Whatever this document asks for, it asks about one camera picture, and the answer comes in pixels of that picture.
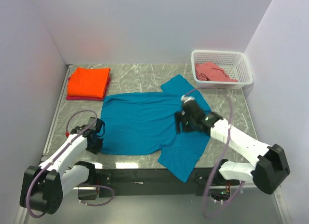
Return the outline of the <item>blue t shirt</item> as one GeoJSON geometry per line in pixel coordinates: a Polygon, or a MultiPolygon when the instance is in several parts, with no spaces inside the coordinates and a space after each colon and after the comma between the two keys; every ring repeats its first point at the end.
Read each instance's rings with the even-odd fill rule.
{"type": "Polygon", "coordinates": [[[174,114],[181,109],[181,96],[193,90],[193,86],[177,75],[161,89],[162,92],[123,93],[104,98],[101,151],[111,155],[161,151],[158,162],[180,181],[187,182],[210,138],[200,132],[176,133],[174,114]]]}

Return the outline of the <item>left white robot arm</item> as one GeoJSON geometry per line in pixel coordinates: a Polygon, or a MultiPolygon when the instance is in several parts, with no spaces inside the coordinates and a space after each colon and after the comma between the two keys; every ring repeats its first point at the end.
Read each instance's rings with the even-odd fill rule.
{"type": "Polygon", "coordinates": [[[93,163],[75,158],[83,151],[98,154],[103,140],[98,134],[105,130],[101,119],[90,117],[88,123],[75,127],[62,146],[46,161],[38,166],[29,166],[23,176],[19,204],[21,207],[54,214],[63,197],[75,186],[92,186],[97,181],[93,163]]]}

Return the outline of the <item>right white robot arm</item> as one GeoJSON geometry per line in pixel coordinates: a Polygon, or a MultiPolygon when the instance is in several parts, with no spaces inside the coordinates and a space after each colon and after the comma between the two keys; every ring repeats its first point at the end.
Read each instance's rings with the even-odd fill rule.
{"type": "Polygon", "coordinates": [[[219,159],[208,176],[208,183],[213,181],[222,185],[231,180],[249,182],[271,195],[290,175],[287,157],[281,146],[260,142],[219,114],[203,111],[194,97],[182,96],[181,103],[181,111],[174,115],[177,133],[198,131],[224,143],[247,160],[246,163],[237,163],[219,159]]]}

